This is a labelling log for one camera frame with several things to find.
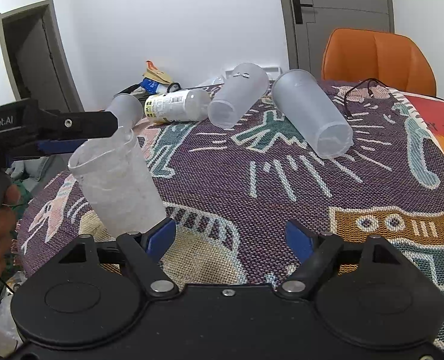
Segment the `patterned woven tablecloth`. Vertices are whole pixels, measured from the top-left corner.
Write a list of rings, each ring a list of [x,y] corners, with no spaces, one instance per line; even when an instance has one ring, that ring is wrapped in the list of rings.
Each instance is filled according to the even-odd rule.
[[[444,359],[444,152],[393,88],[324,84],[322,159],[263,97],[231,128],[140,126],[175,241],[113,237],[71,172],[19,225],[16,359]],[[300,263],[286,224],[316,233]]]

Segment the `tall frosted plastic cup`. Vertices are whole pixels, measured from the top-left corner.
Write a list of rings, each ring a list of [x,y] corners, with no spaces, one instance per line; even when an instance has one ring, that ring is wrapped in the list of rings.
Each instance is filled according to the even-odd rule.
[[[352,127],[310,72],[295,69],[282,74],[271,97],[320,158],[339,157],[353,145]]]

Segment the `dark doorway frame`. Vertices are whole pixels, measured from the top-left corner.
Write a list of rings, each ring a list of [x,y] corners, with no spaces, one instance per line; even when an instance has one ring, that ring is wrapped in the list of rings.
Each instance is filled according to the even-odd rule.
[[[54,0],[0,13],[0,45],[17,101],[34,98],[44,110],[84,110],[63,48]]]

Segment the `clear crinkled plastic cup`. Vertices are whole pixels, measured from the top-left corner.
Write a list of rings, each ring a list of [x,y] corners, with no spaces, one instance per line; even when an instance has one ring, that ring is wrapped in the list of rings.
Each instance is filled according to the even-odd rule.
[[[164,204],[134,132],[85,141],[68,169],[108,233],[146,233],[166,219]]]

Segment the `grey frosted tapered cup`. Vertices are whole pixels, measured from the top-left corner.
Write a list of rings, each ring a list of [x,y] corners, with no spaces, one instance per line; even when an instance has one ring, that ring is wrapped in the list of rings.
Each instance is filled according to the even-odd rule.
[[[145,115],[143,105],[131,94],[114,96],[106,112],[112,113],[118,121],[114,136],[129,133]]]

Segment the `small frosted plastic cup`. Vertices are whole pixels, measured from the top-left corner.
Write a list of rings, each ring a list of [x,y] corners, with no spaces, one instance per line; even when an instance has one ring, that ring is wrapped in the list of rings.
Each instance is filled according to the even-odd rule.
[[[267,73],[254,63],[235,67],[208,107],[208,118],[218,128],[232,128],[269,88]]]

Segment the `orange chair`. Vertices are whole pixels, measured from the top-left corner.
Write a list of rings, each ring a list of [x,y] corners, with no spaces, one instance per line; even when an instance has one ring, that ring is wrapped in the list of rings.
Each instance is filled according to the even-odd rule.
[[[321,78],[347,82],[376,78],[401,91],[437,94],[434,72],[414,41],[372,30],[335,29],[325,47]]]

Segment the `grey door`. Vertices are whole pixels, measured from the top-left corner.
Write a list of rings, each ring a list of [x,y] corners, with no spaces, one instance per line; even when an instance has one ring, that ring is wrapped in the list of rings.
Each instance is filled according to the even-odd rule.
[[[337,28],[368,29],[392,33],[392,0],[301,0],[303,24],[295,24],[292,0],[280,0],[286,30],[289,68],[303,69],[320,78],[323,54]]]

